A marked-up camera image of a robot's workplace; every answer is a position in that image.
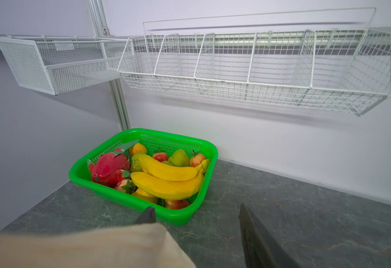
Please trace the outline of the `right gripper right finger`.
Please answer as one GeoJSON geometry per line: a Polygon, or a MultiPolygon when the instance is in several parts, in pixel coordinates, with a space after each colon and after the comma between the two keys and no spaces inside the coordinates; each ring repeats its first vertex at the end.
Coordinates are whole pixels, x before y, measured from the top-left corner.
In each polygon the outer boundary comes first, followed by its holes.
{"type": "Polygon", "coordinates": [[[248,268],[299,268],[245,204],[240,206],[239,223],[245,263],[248,268]]]}

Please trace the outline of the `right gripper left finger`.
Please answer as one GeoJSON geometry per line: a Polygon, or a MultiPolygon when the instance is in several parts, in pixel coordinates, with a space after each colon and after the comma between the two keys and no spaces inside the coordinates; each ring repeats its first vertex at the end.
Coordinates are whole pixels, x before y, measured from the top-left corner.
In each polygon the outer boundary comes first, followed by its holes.
{"type": "Polygon", "coordinates": [[[147,207],[135,221],[135,224],[152,223],[156,223],[156,211],[154,207],[147,207]]]}

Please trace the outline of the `beige plastic bag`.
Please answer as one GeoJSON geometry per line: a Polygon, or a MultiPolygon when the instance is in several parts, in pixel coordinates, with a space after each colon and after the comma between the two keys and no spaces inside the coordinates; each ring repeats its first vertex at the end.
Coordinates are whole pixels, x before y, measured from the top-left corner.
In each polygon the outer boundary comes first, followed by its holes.
{"type": "Polygon", "coordinates": [[[0,235],[0,268],[193,268],[159,223],[58,236],[0,235]]]}

